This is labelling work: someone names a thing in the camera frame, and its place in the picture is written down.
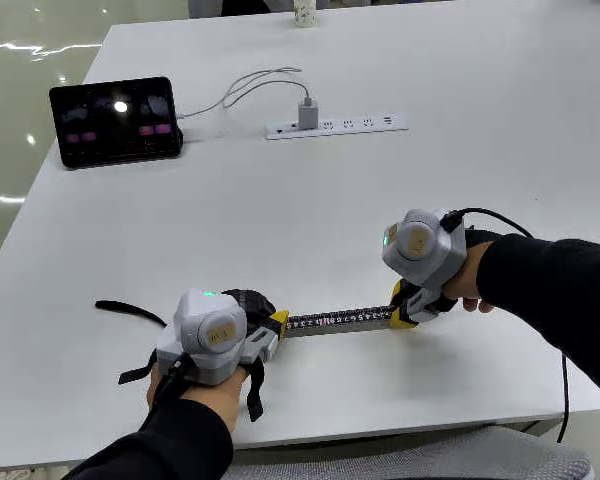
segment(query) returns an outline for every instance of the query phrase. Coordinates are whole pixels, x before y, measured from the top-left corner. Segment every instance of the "person's left arm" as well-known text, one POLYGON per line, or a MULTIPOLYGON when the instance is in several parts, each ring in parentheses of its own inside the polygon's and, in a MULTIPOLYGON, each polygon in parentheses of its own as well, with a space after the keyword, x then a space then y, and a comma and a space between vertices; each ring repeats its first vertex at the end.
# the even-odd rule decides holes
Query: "person's left arm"
MULTIPOLYGON (((140 432, 123 437, 66 477, 87 479, 219 479, 233 459, 231 431, 246 372, 238 368, 217 387, 195 386, 160 405, 140 432)), ((149 405, 158 384, 152 372, 149 405)))

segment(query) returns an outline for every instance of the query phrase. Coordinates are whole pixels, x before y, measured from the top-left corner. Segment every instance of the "finger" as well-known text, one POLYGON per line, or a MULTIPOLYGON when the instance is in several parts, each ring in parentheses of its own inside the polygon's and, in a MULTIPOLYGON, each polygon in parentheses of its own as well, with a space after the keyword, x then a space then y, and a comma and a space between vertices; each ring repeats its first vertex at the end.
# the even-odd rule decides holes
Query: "finger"
POLYGON ((487 302, 480 302, 479 308, 482 313, 489 313, 491 310, 494 309, 494 306, 487 302))
POLYGON ((475 298, 463 298, 462 306, 467 312, 475 312, 478 308, 478 300, 475 298))

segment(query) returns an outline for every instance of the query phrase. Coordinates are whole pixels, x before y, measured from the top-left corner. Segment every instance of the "black cable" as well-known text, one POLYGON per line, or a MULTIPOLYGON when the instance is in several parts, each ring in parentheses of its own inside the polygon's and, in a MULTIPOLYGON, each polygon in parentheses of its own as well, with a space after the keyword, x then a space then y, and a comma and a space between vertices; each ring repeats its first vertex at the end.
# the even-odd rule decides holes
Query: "black cable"
POLYGON ((490 217, 497 218, 501 222, 504 222, 507 225, 509 225, 509 226, 515 228, 516 230, 518 230, 525 237, 533 238, 533 235, 531 235, 526 228, 522 228, 516 222, 514 222, 513 220, 508 219, 504 215, 500 215, 498 212, 494 212, 493 210, 488 210, 486 208, 463 208, 462 210, 452 210, 451 212, 447 213, 444 216, 444 218, 440 221, 440 225, 442 225, 443 228, 445 228, 445 230, 447 230, 448 232, 450 232, 452 230, 455 230, 455 227, 457 227, 460 224, 460 221, 462 221, 462 217, 465 214, 467 214, 467 213, 482 213, 483 215, 488 215, 490 217), (445 218, 447 218, 447 217, 448 217, 447 222, 450 222, 450 221, 452 222, 453 219, 458 219, 459 220, 458 224, 455 225, 453 228, 451 228, 451 230, 447 229, 447 225, 449 225, 449 223, 443 223, 445 221, 445 218))
POLYGON ((564 418, 560 433, 558 433, 558 443, 562 443, 564 432, 567 431, 567 424, 569 423, 569 377, 567 375, 567 356, 564 353, 562 354, 562 388, 564 391, 564 418))
MULTIPOLYGON (((529 233, 526 228, 521 227, 513 220, 508 219, 504 215, 499 214, 498 212, 494 212, 493 210, 489 210, 487 208, 463 208, 461 210, 452 210, 447 213, 440 220, 440 225, 447 232, 452 232, 455 230, 458 225, 462 223, 462 217, 467 213, 481 213, 483 215, 488 215, 490 217, 497 218, 501 222, 506 223, 507 225, 515 228, 520 233, 522 233, 525 237, 533 238, 533 235, 529 233)), ((560 428, 560 433, 558 433, 558 443, 562 443, 562 439, 564 438, 564 434, 567 430, 567 424, 569 423, 569 375, 567 370, 567 356, 562 353, 561 357, 562 363, 562 390, 564 393, 564 415, 562 418, 562 427, 560 428)))

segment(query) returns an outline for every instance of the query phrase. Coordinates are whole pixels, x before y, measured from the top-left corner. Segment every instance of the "power strip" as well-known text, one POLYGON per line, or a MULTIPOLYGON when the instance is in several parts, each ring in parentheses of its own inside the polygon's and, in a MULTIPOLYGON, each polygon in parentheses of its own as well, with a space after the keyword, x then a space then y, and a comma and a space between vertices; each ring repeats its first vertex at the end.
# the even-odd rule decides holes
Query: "power strip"
POLYGON ((324 137, 329 135, 349 135, 352 133, 388 132, 408 130, 404 115, 387 113, 367 117, 348 117, 336 120, 321 120, 315 130, 298 130, 297 122, 270 124, 266 128, 267 140, 283 138, 324 137))

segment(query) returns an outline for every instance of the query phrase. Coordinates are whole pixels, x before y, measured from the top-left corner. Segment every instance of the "person's right arm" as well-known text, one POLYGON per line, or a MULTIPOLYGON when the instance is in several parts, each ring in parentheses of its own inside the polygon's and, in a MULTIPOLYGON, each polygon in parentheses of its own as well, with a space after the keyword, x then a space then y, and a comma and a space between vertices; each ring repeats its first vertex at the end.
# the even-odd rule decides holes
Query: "person's right arm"
POLYGON ((469 249, 443 292, 520 317, 600 387, 600 245, 507 235, 469 249))

